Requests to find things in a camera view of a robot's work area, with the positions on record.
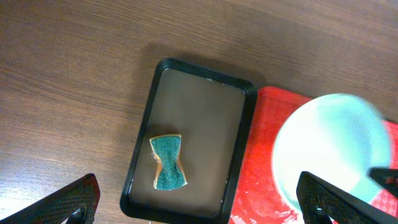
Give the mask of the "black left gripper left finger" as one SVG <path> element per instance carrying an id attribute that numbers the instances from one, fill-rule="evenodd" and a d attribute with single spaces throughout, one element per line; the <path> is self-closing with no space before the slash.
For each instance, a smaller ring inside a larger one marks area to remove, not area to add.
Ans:
<path id="1" fill-rule="evenodd" d="M 92 224 L 100 200 L 94 174 L 86 174 L 60 190 L 1 220 L 1 223 Z"/>

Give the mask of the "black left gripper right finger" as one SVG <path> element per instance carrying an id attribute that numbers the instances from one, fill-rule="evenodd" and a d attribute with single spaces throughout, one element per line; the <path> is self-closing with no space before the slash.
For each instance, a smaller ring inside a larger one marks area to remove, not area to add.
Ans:
<path id="1" fill-rule="evenodd" d="M 397 223 L 396 217 L 307 171 L 300 174 L 296 194 L 305 223 Z"/>

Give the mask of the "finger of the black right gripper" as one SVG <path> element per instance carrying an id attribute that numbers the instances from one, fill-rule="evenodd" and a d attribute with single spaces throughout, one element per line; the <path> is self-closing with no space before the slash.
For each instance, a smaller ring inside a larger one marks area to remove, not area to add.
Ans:
<path id="1" fill-rule="evenodd" d="M 373 167 L 369 170 L 369 176 L 395 198 L 398 197 L 397 169 Z"/>

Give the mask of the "light green plate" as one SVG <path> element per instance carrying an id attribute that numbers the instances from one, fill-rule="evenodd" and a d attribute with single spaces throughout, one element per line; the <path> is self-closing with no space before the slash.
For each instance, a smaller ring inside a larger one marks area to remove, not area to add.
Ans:
<path id="1" fill-rule="evenodd" d="M 272 175 L 285 203 L 299 211 L 296 188 L 303 171 L 371 202 L 381 187 L 372 167 L 389 167 L 392 140 L 380 112 L 355 95 L 315 98 L 282 125 L 272 150 Z"/>

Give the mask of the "green yellow sponge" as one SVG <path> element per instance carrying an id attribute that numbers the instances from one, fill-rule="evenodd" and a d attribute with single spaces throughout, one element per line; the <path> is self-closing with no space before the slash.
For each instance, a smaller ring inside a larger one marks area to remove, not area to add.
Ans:
<path id="1" fill-rule="evenodd" d="M 153 156 L 157 161 L 154 179 L 156 190 L 175 190 L 187 185 L 180 150 L 182 136 L 180 134 L 164 134 L 149 139 Z"/>

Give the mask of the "red plastic tray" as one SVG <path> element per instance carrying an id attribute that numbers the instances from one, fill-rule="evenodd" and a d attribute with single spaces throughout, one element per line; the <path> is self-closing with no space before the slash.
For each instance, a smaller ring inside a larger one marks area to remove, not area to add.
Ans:
<path id="1" fill-rule="evenodd" d="M 259 90 L 234 198 L 232 223 L 303 223 L 301 210 L 290 208 L 277 190 L 272 175 L 272 150 L 288 117 L 311 100 L 276 87 Z M 387 168 L 395 169 L 397 125 L 388 121 L 384 123 L 393 145 L 391 164 Z M 397 215 L 397 199 L 382 188 L 369 204 L 392 216 Z"/>

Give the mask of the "dark brown tray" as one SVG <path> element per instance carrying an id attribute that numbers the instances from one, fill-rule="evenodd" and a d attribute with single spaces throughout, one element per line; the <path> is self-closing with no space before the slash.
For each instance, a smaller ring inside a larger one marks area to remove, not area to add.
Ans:
<path id="1" fill-rule="evenodd" d="M 228 223 L 257 100 L 254 85 L 175 58 L 161 60 L 123 187 L 128 217 L 163 223 Z M 181 137 L 187 184 L 157 190 L 150 139 Z"/>

